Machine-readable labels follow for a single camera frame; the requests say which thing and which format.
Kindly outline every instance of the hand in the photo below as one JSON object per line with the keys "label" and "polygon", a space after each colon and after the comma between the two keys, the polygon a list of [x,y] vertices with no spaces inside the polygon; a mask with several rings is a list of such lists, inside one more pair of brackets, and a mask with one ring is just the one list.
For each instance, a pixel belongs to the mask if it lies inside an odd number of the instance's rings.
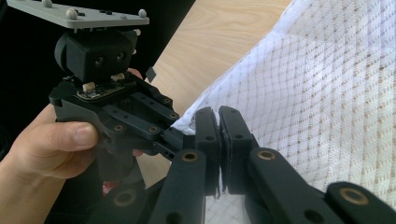
{"label": "hand", "polygon": [[137,71],[137,70],[136,70],[136,69],[134,69],[134,68],[128,68],[128,72],[130,72],[130,73],[134,74],[135,76],[137,76],[137,77],[140,77],[140,78],[142,78],[142,79],[143,79],[143,76],[142,76],[142,74],[140,74],[140,72],[139,72],[139,71]]}
{"label": "hand", "polygon": [[19,175],[71,178],[94,159],[98,133],[90,123],[55,122],[52,105],[46,106],[18,136],[6,159]]}

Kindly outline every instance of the finger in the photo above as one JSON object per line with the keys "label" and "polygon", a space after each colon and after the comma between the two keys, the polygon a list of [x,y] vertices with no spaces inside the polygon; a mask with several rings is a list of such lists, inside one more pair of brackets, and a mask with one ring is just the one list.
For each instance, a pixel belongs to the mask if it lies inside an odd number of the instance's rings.
{"label": "finger", "polygon": [[63,179],[80,175],[94,161],[96,153],[94,149],[88,149],[74,152],[72,155],[69,160],[57,166],[49,175]]}
{"label": "finger", "polygon": [[134,149],[132,151],[132,155],[134,155],[135,157],[139,157],[139,156],[143,155],[143,152],[140,150]]}
{"label": "finger", "polygon": [[87,122],[37,125],[30,134],[32,143],[44,150],[79,151],[97,144],[98,133]]}
{"label": "finger", "polygon": [[142,76],[142,74],[140,74],[140,72],[139,72],[139,71],[137,71],[137,70],[136,70],[136,69],[134,69],[134,68],[128,68],[128,72],[130,72],[130,73],[134,74],[135,76],[137,76],[137,77],[140,77],[140,78],[142,78],[142,79],[143,79],[143,76]]}

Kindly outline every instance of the grid pattern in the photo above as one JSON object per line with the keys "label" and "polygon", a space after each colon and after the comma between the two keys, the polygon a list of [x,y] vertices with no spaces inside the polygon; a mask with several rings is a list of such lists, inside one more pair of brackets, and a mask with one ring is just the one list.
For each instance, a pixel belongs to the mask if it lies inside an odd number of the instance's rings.
{"label": "grid pattern", "polygon": [[356,183],[396,209],[395,46],[393,0],[295,0],[174,127],[194,133],[197,109],[234,107],[308,184]]}

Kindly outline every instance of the gray metal plate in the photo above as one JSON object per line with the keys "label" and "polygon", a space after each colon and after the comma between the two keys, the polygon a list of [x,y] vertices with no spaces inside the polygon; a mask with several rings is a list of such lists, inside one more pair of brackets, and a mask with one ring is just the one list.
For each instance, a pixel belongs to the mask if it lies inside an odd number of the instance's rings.
{"label": "gray metal plate", "polygon": [[[69,29],[99,28],[113,26],[147,25],[148,17],[112,12],[111,15],[101,13],[98,9],[85,7],[71,7],[59,4],[52,4],[52,7],[44,7],[42,2],[31,0],[7,0],[10,7],[29,13],[46,21],[54,22]],[[69,8],[84,13],[85,16],[77,16],[75,20],[70,20],[66,16]]]}

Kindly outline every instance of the wooden surface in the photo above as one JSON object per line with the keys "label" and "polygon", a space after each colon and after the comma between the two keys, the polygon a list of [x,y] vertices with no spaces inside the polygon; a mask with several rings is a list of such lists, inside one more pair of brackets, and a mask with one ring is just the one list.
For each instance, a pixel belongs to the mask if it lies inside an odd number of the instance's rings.
{"label": "wooden surface", "polygon": [[[182,116],[206,87],[271,31],[289,3],[196,0],[156,62],[152,84],[174,100],[174,108]],[[148,183],[166,175],[169,162],[164,160],[161,156],[145,158],[142,173]]]}

